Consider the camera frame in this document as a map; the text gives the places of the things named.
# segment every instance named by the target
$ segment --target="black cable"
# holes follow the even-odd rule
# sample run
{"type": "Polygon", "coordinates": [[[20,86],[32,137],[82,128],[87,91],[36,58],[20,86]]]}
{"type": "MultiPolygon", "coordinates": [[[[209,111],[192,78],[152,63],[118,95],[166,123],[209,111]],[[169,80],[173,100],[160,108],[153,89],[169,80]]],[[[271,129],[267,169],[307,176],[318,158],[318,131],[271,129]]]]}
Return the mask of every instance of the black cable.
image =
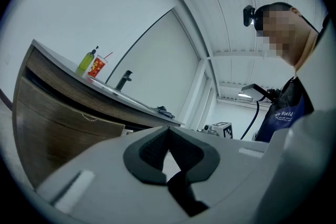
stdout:
{"type": "Polygon", "coordinates": [[[242,135],[242,137],[241,137],[240,140],[243,140],[243,138],[244,138],[245,135],[247,134],[248,130],[250,130],[252,124],[254,123],[254,121],[255,121],[256,118],[257,118],[258,112],[259,112],[259,102],[257,101],[257,112],[256,112],[256,114],[254,115],[253,120],[251,121],[250,125],[248,126],[248,128],[246,129],[245,133],[242,135]]]}

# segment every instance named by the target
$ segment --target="wooden drawer front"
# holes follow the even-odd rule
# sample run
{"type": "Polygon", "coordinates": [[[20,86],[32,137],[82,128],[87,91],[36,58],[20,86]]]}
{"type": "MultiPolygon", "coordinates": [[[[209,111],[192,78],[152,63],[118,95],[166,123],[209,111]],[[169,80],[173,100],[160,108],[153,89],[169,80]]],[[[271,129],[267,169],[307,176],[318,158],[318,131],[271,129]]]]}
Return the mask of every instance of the wooden drawer front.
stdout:
{"type": "Polygon", "coordinates": [[[104,113],[105,115],[148,127],[162,125],[179,126],[177,123],[166,121],[131,108],[130,106],[117,102],[104,94],[91,89],[66,74],[63,70],[50,62],[37,49],[34,49],[31,53],[27,61],[27,67],[36,76],[58,92],[88,108],[104,113]]]}
{"type": "Polygon", "coordinates": [[[34,188],[92,145],[120,136],[124,128],[59,102],[25,78],[18,91],[16,125],[19,156],[34,188]]]}

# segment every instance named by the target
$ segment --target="red cup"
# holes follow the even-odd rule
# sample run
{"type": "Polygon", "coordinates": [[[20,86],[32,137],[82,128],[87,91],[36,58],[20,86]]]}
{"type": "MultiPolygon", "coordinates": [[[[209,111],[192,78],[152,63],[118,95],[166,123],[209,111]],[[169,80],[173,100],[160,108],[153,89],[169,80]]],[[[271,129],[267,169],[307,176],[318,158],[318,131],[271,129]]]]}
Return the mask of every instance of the red cup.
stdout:
{"type": "Polygon", "coordinates": [[[104,67],[104,65],[107,64],[107,61],[101,57],[100,55],[97,55],[96,59],[93,61],[93,64],[91,66],[91,70],[88,72],[88,75],[93,76],[94,78],[99,73],[99,71],[104,67]]]}

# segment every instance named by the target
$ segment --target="light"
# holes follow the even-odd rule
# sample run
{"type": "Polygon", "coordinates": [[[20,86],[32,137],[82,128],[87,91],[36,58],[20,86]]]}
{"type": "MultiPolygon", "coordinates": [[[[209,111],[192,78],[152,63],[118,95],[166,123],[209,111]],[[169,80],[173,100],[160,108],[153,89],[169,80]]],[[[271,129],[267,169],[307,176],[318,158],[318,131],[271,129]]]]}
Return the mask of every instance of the light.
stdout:
{"type": "Polygon", "coordinates": [[[248,98],[252,98],[251,96],[248,96],[248,95],[246,95],[246,94],[243,94],[243,93],[239,93],[238,95],[239,95],[239,96],[241,96],[241,97],[248,97],[248,98]]]}

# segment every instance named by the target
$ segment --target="red straw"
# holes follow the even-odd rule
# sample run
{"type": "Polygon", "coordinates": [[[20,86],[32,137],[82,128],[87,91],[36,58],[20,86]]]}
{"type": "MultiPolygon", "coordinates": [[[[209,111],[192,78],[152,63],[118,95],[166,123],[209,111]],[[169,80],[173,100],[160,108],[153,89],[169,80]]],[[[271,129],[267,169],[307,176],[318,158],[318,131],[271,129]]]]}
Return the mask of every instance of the red straw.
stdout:
{"type": "Polygon", "coordinates": [[[104,59],[108,58],[113,52],[111,52],[109,55],[105,56],[104,59]]]}

